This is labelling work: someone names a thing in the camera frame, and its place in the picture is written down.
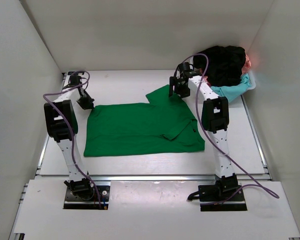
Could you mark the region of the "green t shirt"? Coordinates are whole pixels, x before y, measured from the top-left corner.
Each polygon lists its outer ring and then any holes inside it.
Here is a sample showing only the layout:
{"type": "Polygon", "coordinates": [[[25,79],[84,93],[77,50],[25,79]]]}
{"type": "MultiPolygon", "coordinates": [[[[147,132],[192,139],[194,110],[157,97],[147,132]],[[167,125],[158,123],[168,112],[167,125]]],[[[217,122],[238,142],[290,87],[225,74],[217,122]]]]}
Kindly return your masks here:
{"type": "Polygon", "coordinates": [[[198,121],[165,85],[148,93],[147,103],[97,105],[87,119],[87,157],[195,153],[205,150],[198,121]]]}

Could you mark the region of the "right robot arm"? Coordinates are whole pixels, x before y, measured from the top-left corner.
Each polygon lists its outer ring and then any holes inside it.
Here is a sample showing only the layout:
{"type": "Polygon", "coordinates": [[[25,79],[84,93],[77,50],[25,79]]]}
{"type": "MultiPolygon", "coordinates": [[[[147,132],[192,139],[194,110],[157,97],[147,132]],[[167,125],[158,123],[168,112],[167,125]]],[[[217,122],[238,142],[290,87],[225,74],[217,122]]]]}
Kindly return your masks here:
{"type": "Polygon", "coordinates": [[[191,90],[195,91],[196,104],[203,97],[202,113],[198,121],[214,147],[215,184],[209,185],[208,189],[219,200],[226,200],[238,187],[237,176],[229,160],[229,103],[226,97],[219,96],[211,89],[189,62],[183,62],[169,79],[169,96],[178,94],[185,98],[190,96],[191,90]]]}

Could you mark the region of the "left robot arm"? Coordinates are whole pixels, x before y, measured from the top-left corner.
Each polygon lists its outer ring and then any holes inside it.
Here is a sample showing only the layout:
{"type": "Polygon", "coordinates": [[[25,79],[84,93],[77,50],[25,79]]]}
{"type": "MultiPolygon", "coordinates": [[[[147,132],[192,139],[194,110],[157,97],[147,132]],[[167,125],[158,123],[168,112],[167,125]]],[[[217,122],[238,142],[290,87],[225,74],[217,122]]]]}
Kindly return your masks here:
{"type": "Polygon", "coordinates": [[[87,71],[74,71],[68,76],[67,85],[61,92],[43,95],[47,133],[60,148],[68,169],[69,180],[64,183],[74,196],[83,201],[92,199],[97,193],[77,145],[79,126],[74,105],[82,110],[94,109],[94,99],[86,91],[89,80],[87,71]]]}

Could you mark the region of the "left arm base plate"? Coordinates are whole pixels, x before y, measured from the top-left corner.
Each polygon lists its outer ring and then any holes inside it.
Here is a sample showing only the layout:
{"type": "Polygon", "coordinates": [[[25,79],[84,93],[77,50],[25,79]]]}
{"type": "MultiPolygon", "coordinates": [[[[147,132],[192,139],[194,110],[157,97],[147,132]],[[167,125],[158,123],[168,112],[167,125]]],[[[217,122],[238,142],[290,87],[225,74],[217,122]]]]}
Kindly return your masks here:
{"type": "Polygon", "coordinates": [[[111,192],[110,182],[103,182],[97,185],[100,199],[98,198],[95,190],[91,194],[84,197],[74,195],[69,187],[65,192],[63,201],[63,209],[65,210],[108,210],[111,192]]]}

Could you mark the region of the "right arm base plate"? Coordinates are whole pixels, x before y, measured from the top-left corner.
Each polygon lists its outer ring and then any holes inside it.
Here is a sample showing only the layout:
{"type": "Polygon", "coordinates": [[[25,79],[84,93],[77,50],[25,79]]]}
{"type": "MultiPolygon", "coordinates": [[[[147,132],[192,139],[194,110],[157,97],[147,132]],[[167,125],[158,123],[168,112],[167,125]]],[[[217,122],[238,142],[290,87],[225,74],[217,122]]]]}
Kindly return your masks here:
{"type": "Polygon", "coordinates": [[[199,185],[188,202],[198,200],[201,212],[244,212],[248,210],[242,186],[236,176],[217,177],[213,184],[199,185]]]}

